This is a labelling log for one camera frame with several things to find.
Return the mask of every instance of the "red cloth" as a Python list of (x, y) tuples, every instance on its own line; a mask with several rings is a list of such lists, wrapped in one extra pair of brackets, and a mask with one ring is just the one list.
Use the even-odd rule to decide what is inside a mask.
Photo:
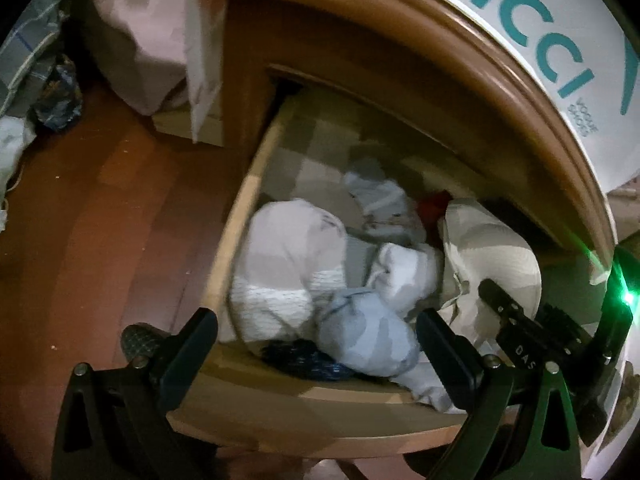
[(447, 211), (449, 202), (453, 200), (449, 191), (439, 191), (430, 194), (418, 202), (416, 211), (425, 231), (427, 231), (427, 243), (431, 247), (442, 248), (442, 240), (438, 232), (438, 220), (440, 220)]

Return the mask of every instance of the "light blue cloth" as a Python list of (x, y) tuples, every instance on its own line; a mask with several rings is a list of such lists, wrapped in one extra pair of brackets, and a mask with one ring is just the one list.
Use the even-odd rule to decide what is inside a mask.
[(394, 377), (418, 362), (414, 331), (370, 288), (336, 292), (316, 316), (318, 348), (352, 370)]

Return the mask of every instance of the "gray cloth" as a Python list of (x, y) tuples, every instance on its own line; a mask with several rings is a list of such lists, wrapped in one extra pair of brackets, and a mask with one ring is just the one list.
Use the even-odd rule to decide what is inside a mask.
[(236, 260), (229, 314), (249, 350), (270, 340), (313, 340), (314, 309), (345, 287), (342, 222), (305, 200), (254, 215)]
[(540, 266), (527, 241), (470, 198), (449, 202), (440, 220), (445, 264), (442, 319), (478, 348), (495, 339), (500, 317), (478, 296), (478, 285), (491, 278), (533, 319), (540, 304)]
[(347, 288), (316, 311), (316, 344), (339, 363), (377, 377), (415, 367), (420, 346), (411, 327), (370, 288)]
[(70, 0), (31, 0), (14, 28), (0, 45), (0, 116), (22, 115), (9, 112), (20, 86), (42, 86), (55, 62), (55, 56), (39, 62), (57, 40)]
[(367, 284), (378, 246), (360, 240), (347, 231), (347, 250), (344, 257), (344, 277), (348, 288), (356, 288)]
[[(484, 342), (478, 351), (480, 355), (495, 355), (499, 352), (499, 346), (495, 342), (493, 344)], [(416, 402), (433, 406), (440, 413), (465, 413), (453, 405), (436, 370), (424, 352), (420, 352), (418, 364), (414, 368), (391, 378), (391, 381), (411, 390)]]
[(366, 283), (403, 319), (417, 301), (436, 292), (442, 282), (442, 253), (427, 244), (419, 244), (418, 248), (416, 251), (395, 244), (382, 245)]
[(401, 246), (425, 242), (426, 232), (413, 200), (395, 180), (385, 177), (375, 158), (356, 160), (344, 174), (343, 183), (362, 210), (367, 235)]

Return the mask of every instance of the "dark blue cloth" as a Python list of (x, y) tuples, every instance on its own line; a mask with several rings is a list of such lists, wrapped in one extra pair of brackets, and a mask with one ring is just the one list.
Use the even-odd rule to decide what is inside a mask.
[(312, 341), (271, 341), (262, 349), (262, 360), (277, 370), (309, 381), (341, 381), (355, 372), (318, 350)]

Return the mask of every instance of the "clothing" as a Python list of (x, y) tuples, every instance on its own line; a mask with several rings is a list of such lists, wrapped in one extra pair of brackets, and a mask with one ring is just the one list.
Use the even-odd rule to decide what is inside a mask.
[(387, 179), (380, 163), (371, 157), (355, 161), (343, 183), (360, 205), (364, 232), (379, 242), (404, 246), (424, 243), (426, 232), (414, 202), (395, 180)]
[(442, 249), (442, 240), (438, 232), (438, 221), (447, 212), (449, 202), (453, 200), (449, 191), (432, 193), (417, 203), (415, 208), (420, 221), (427, 232), (427, 243), (437, 249)]
[(466, 413), (453, 405), (433, 365), (423, 352), (415, 367), (390, 379), (393, 383), (411, 390), (416, 402), (433, 406), (440, 413)]
[(402, 319), (418, 300), (436, 292), (442, 278), (443, 254), (426, 244), (416, 251), (395, 244), (380, 247), (367, 286)]
[(445, 251), (440, 315), (453, 332), (478, 348), (495, 339), (498, 315), (478, 297), (478, 285), (491, 278), (533, 318), (542, 278), (524, 238), (472, 199), (449, 203), (441, 224)]
[(377, 252), (378, 246), (376, 244), (361, 240), (347, 231), (344, 275), (348, 288), (366, 285), (369, 271)]
[(81, 10), (84, 42), (114, 92), (157, 112), (186, 77), (186, 0), (87, 0)]
[(31, 0), (0, 44), (0, 232), (5, 228), (6, 186), (35, 139), (31, 113), (62, 49), (62, 21), (70, 0)]
[(316, 319), (318, 348), (357, 372), (392, 377), (418, 362), (415, 333), (370, 288), (336, 292)]
[(339, 219), (305, 200), (269, 203), (254, 215), (238, 254), (230, 316), (256, 355), (270, 340), (315, 339), (314, 309), (346, 286)]

